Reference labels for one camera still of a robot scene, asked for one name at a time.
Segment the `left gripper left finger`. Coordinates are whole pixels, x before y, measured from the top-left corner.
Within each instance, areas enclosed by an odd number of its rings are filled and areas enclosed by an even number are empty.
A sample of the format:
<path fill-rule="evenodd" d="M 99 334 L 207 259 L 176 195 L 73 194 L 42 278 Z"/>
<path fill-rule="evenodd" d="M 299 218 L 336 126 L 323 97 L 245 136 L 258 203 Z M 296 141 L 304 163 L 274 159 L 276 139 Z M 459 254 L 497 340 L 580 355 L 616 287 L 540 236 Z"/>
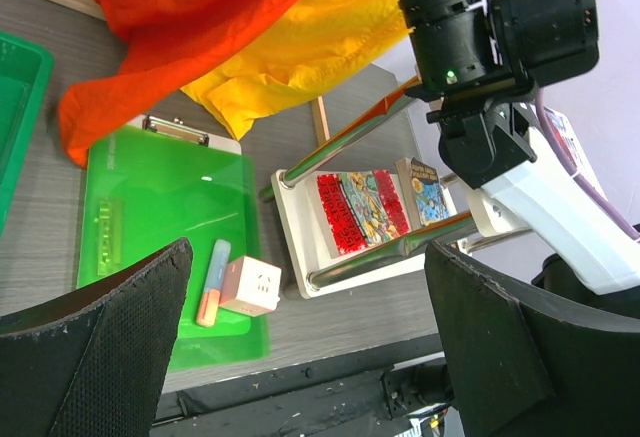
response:
<path fill-rule="evenodd" d="M 90 285 L 1 318 L 4 436 L 146 436 L 191 274 L 180 238 Z"/>

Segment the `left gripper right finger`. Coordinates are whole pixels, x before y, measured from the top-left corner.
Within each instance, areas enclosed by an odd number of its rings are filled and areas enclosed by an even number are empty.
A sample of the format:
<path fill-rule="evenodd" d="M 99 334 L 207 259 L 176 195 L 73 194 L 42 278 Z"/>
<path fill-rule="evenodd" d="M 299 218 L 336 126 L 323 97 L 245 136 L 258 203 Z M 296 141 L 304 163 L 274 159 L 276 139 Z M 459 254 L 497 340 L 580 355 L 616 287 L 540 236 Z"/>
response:
<path fill-rule="evenodd" d="M 639 292 L 574 301 L 440 243 L 429 296 L 468 436 L 635 436 Z"/>

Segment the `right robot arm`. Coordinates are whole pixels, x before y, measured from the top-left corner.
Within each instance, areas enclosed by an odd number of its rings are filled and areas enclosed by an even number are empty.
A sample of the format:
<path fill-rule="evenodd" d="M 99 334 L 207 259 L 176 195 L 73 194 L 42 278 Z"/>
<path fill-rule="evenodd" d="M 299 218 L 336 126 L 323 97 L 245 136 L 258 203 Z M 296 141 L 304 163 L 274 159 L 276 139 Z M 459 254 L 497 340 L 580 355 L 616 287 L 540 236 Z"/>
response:
<path fill-rule="evenodd" d="M 534 232 L 553 248 L 538 283 L 614 312 L 639 301 L 639 235 L 568 160 L 544 87 L 599 59 L 596 0 L 399 0 L 419 70 L 407 95 L 461 182 L 479 242 Z"/>

